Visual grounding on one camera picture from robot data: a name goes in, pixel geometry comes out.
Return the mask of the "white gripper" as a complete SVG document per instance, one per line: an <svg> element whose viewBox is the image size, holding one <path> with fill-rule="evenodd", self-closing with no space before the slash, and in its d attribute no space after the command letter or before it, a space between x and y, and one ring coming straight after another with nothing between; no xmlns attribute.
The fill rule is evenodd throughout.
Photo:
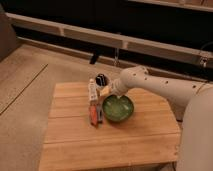
<svg viewBox="0 0 213 171"><path fill-rule="evenodd" d="M121 81L119 79L115 79L115 80L110 82L109 86L105 86L100 91L100 96L104 97L104 96L109 95L110 93L113 94L113 95L116 95L116 96L122 96L123 95L122 84L121 84Z"/></svg>

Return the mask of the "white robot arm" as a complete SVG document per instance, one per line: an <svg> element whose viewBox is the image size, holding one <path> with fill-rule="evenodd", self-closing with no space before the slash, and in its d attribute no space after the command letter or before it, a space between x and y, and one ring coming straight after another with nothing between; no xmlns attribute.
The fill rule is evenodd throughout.
<svg viewBox="0 0 213 171"><path fill-rule="evenodd" d="M102 96L142 88L185 108L176 171L213 171L213 83L153 76L144 66L126 68Z"/></svg>

